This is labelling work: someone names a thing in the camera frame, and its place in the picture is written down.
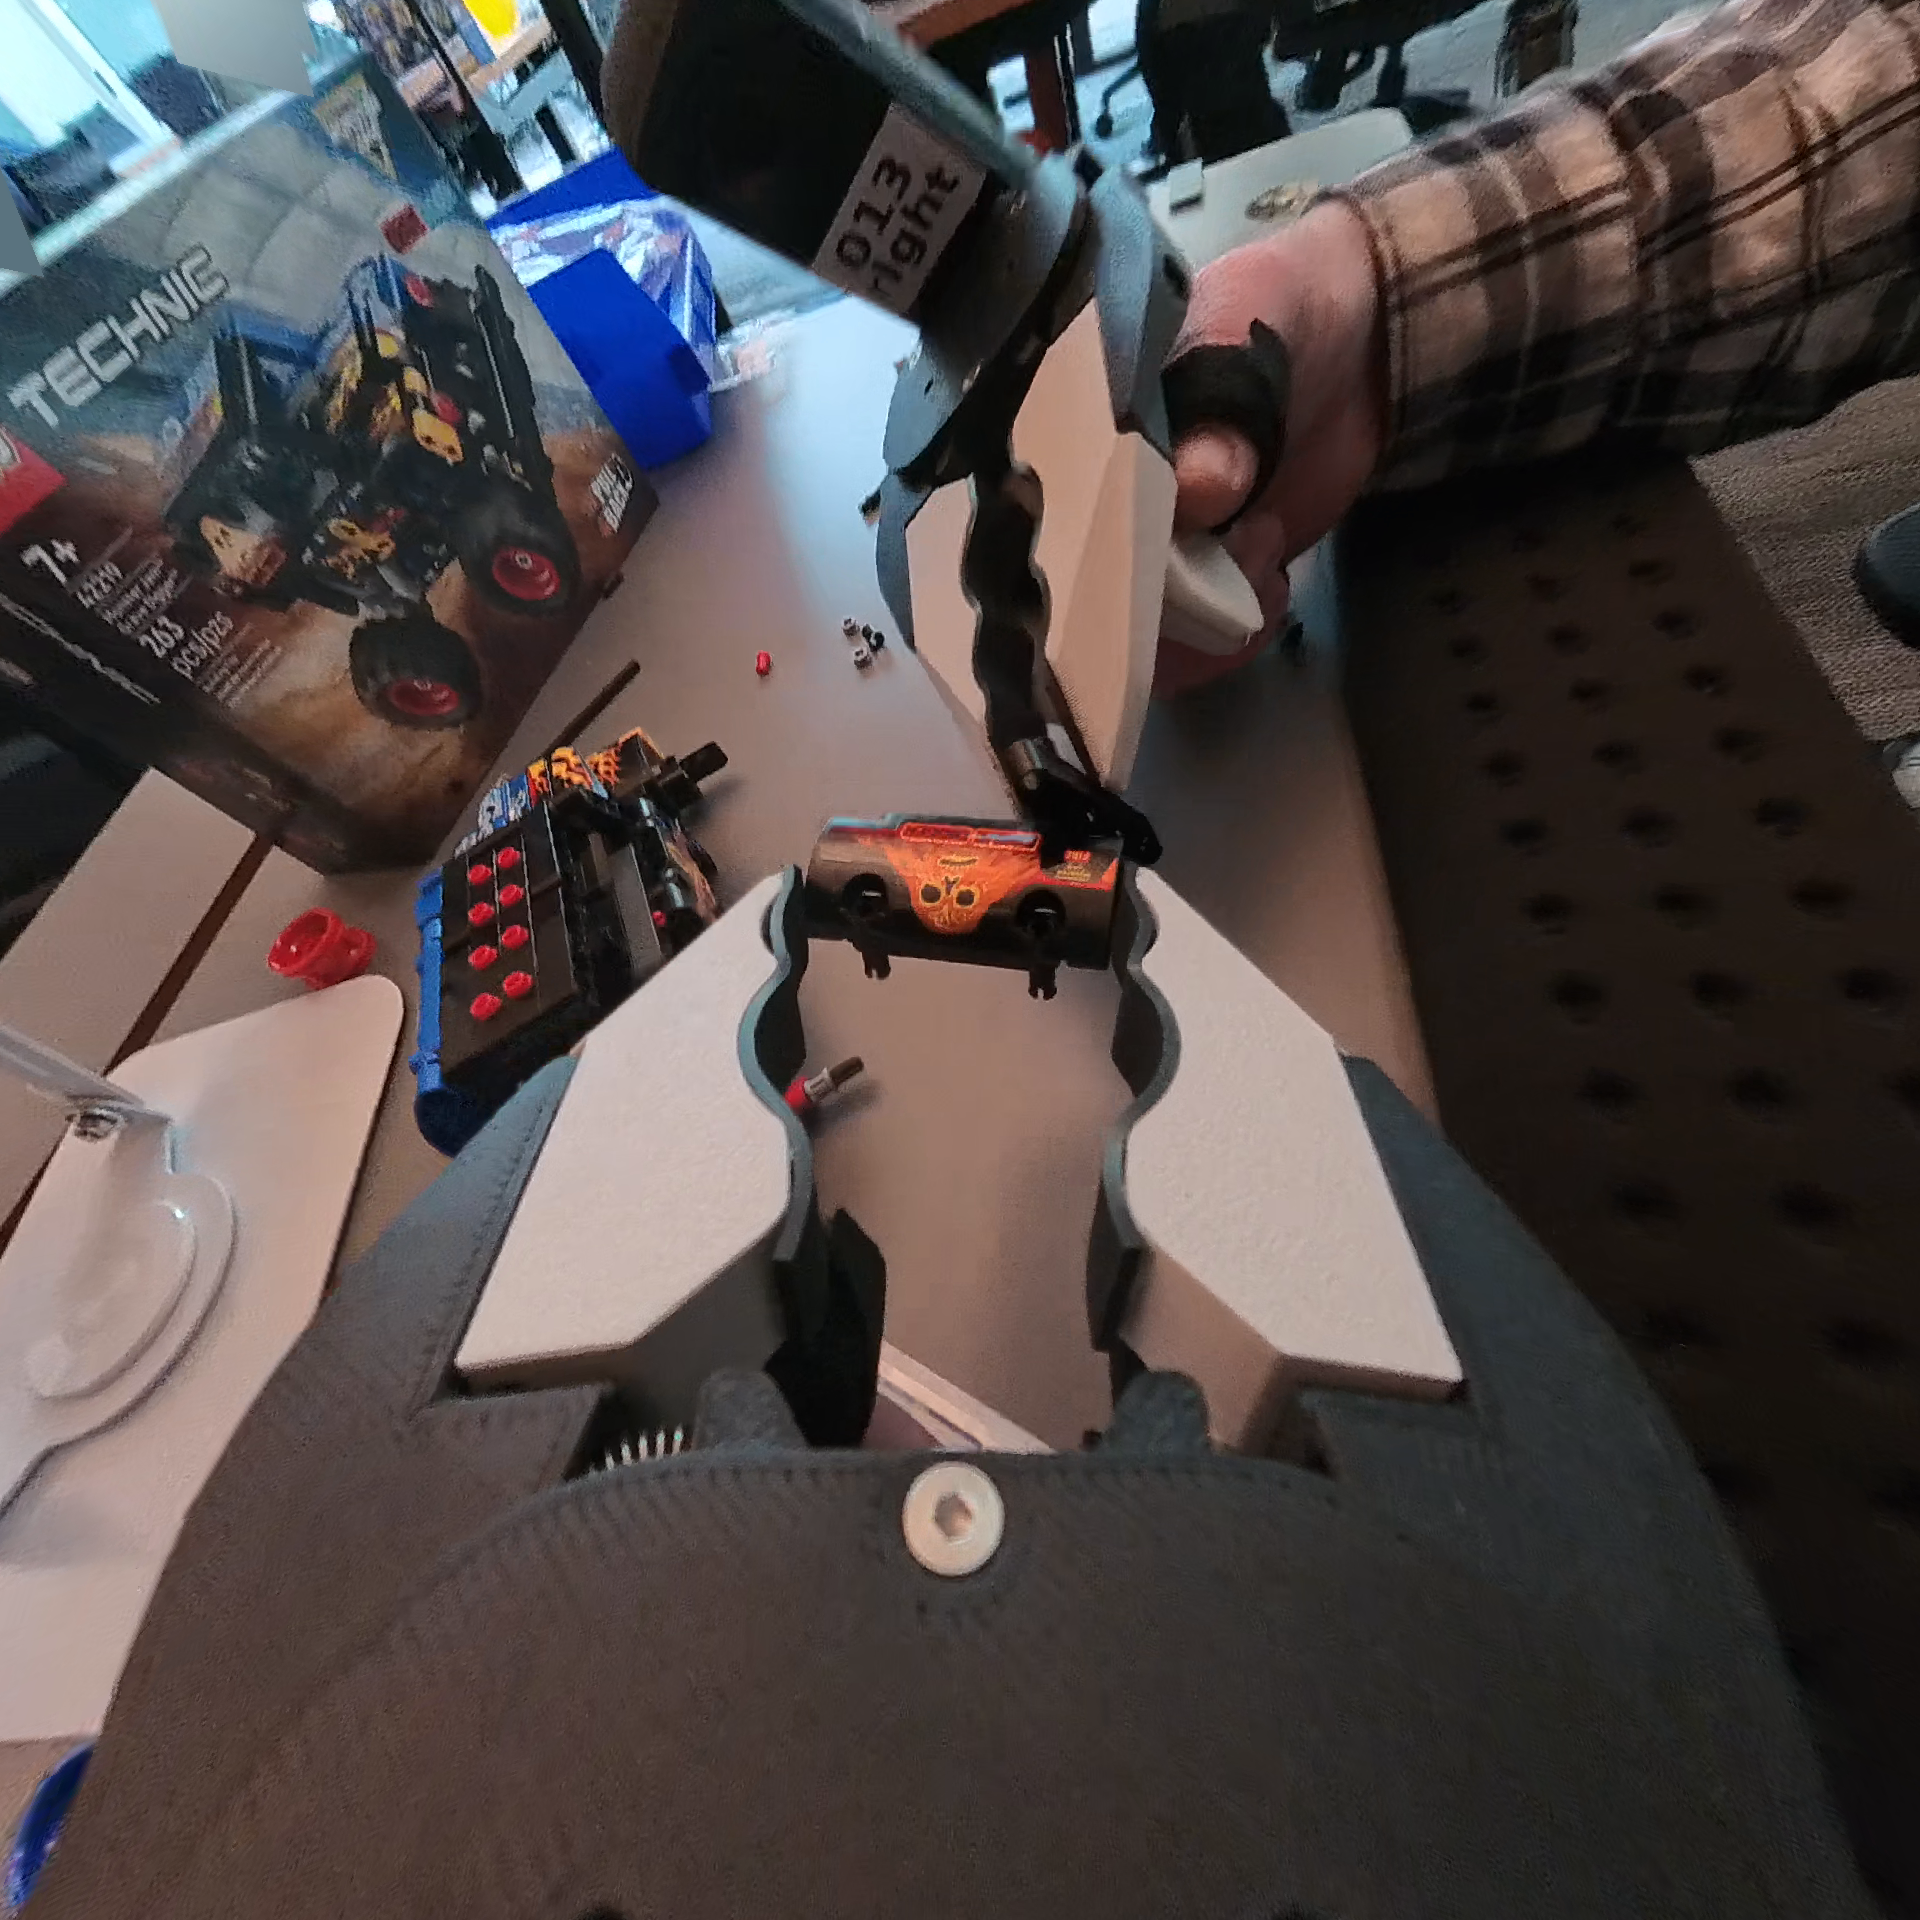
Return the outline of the person's right hand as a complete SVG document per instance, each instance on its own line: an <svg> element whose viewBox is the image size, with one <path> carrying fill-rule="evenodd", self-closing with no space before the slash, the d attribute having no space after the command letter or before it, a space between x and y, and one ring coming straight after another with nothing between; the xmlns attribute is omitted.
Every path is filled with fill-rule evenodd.
<svg viewBox="0 0 1920 1920"><path fill-rule="evenodd" d="M1221 681L1248 664L1288 621L1288 564L1321 542L1366 489L1385 443L1385 321L1368 235L1345 198L1321 198L1302 216L1206 262L1193 284L1176 351L1241 344L1265 325L1288 364L1279 460L1255 489L1257 455L1227 427L1181 437L1172 471L1174 527L1225 537L1255 587L1261 621L1230 656L1174 639L1158 647L1161 699Z"/></svg>

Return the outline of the large red wheel hub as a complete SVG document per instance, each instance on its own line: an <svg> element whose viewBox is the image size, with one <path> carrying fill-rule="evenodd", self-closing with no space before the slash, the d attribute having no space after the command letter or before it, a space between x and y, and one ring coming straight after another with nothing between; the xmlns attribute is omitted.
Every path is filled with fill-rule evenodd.
<svg viewBox="0 0 1920 1920"><path fill-rule="evenodd" d="M374 951L377 939L368 927L327 908L309 908L278 929L267 951L267 967L277 977L324 992L364 975Z"/></svg>

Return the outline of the blue wheel hub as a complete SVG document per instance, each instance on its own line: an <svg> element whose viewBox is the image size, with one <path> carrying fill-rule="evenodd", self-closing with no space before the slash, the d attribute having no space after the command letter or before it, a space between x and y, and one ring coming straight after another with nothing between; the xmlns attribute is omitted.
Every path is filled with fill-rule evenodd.
<svg viewBox="0 0 1920 1920"><path fill-rule="evenodd" d="M72 1745L35 1784L6 1851L4 1900L8 1908L23 1907L31 1897L35 1883L57 1847L91 1756L94 1742Z"/></svg>

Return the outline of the flame-printed brick panel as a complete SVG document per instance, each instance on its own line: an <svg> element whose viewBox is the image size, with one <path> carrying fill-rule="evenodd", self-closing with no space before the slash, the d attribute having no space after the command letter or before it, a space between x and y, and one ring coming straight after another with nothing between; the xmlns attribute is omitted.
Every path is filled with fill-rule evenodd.
<svg viewBox="0 0 1920 1920"><path fill-rule="evenodd" d="M1049 999L1059 974L1112 959L1119 857L1070 848L1044 860L1016 823L832 817L800 884L807 935L852 945L867 975L896 959L1005 968Z"/></svg>

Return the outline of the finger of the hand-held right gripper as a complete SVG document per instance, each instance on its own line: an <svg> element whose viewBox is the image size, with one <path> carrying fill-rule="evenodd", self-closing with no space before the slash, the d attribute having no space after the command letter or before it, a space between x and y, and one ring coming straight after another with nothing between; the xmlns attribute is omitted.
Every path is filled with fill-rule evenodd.
<svg viewBox="0 0 1920 1920"><path fill-rule="evenodd" d="M1036 560L1049 601L1055 737L1125 797L1156 676L1171 462L1143 427L1116 417L1095 302L1044 349L1011 453L1043 491Z"/></svg>
<svg viewBox="0 0 1920 1920"><path fill-rule="evenodd" d="M1049 589L1036 560L1039 480L1001 465L931 491L904 529L915 651L1011 803L1061 803Z"/></svg>

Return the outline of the white book stand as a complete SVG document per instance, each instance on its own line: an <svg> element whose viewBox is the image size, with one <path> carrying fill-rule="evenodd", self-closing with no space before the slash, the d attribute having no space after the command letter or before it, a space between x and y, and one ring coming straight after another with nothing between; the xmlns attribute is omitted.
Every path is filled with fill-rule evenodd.
<svg viewBox="0 0 1920 1920"><path fill-rule="evenodd" d="M328 1277L401 1027L364 975L113 1077L4 1028L63 1134L3 1262L3 1739L95 1735L159 1572Z"/></svg>

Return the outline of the monster truck set box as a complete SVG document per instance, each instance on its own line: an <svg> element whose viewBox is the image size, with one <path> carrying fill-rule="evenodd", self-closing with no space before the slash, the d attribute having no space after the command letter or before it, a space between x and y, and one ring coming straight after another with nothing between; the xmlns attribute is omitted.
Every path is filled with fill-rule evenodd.
<svg viewBox="0 0 1920 1920"><path fill-rule="evenodd" d="M655 512L369 60L35 235L4 692L319 872L422 863Z"/></svg>

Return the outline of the dark perforated panel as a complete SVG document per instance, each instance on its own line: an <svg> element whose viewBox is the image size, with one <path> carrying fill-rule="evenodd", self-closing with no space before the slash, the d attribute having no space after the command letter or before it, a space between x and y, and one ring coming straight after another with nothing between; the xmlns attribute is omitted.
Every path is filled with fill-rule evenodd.
<svg viewBox="0 0 1920 1920"><path fill-rule="evenodd" d="M1663 1393L1915 1916L1915 817L1686 463L1376 496L1332 580L1441 1123Z"/></svg>

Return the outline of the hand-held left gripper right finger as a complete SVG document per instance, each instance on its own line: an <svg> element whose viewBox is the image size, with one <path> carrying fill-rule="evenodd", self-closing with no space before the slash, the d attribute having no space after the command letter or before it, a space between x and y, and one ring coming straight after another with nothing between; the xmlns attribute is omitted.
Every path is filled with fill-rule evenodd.
<svg viewBox="0 0 1920 1920"><path fill-rule="evenodd" d="M1161 876L1119 878L1112 1064L1087 1237L1097 1350L1198 1387L1214 1441L1302 1392L1444 1404L1464 1373L1351 1060Z"/></svg>

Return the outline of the blue storage bin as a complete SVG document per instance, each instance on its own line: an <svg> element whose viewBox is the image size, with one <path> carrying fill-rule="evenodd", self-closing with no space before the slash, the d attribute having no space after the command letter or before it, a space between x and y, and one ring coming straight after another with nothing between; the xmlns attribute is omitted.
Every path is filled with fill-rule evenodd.
<svg viewBox="0 0 1920 1920"><path fill-rule="evenodd" d="M718 297L704 244L657 198L486 220L598 409L643 469L713 432Z"/></svg>

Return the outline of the scattered small brick pieces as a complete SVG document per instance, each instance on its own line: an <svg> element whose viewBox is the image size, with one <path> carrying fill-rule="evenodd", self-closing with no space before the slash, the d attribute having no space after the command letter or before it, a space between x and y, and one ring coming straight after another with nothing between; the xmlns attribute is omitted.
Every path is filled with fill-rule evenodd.
<svg viewBox="0 0 1920 1920"><path fill-rule="evenodd" d="M822 670L828 657L849 664L856 675L868 675L887 647L884 631L854 617L843 617L832 637L822 621L800 624L774 637L780 639L777 647L758 647L751 657L751 671L758 681L777 675L808 675Z"/></svg>

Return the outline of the blue black brick truck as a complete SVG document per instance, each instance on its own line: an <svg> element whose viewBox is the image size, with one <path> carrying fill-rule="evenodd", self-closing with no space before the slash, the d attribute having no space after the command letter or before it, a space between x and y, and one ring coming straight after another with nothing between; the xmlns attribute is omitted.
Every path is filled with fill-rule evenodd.
<svg viewBox="0 0 1920 1920"><path fill-rule="evenodd" d="M713 741L677 756L643 729L555 748L494 783L420 878L413 1116L438 1155L718 923L718 869L687 817L726 765Z"/></svg>

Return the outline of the grey desk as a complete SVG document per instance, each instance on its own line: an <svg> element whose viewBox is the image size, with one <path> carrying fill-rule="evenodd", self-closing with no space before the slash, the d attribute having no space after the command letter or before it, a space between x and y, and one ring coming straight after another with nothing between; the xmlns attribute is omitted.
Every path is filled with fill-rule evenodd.
<svg viewBox="0 0 1920 1920"><path fill-rule="evenodd" d="M908 657L859 692L756 648L875 611L852 493L878 469L896 321L839 307L719 447L662 483L629 582L535 719L640 661L640 718L718 725L743 772L713 823L729 884L819 815L990 796ZM1174 791L1183 712L1148 729L1171 884L1349 1051L1425 1101L1428 1069L1337 696L1233 681ZM159 1041L292 1000L240 985L267 908L369 905L269 855ZM880 1093L830 1127L822 1187L881 1239L893 1332L1030 1423L1079 1429L1095 1367L1079 1248L1112 982L1062 1013L908 967L891 989L816 952L807 1037L856 1041ZM188 1510L77 1820L24 1916L1294 1916L1311 1812L1288 1783L1311 1680L1283 1599L1311 1598L1311 1489L1158 1454L1008 1469L1012 1572L917 1568L902 1454L696 1451L576 1473L603 1384L472 1399L453 1376L492 1227L511 1222L551 1093L475 1165L445 1163L393 1064L307 1331Z"/></svg>

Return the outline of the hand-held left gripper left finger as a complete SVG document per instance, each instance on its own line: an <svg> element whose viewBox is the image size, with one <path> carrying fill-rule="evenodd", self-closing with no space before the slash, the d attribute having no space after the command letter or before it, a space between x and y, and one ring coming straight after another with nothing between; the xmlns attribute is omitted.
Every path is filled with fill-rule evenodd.
<svg viewBox="0 0 1920 1920"><path fill-rule="evenodd" d="M566 1060L454 1364L471 1387L607 1384L649 1430L758 1371L808 1441L878 1400L878 1243L825 1212L787 1104L807 1057L804 879L756 883Z"/></svg>

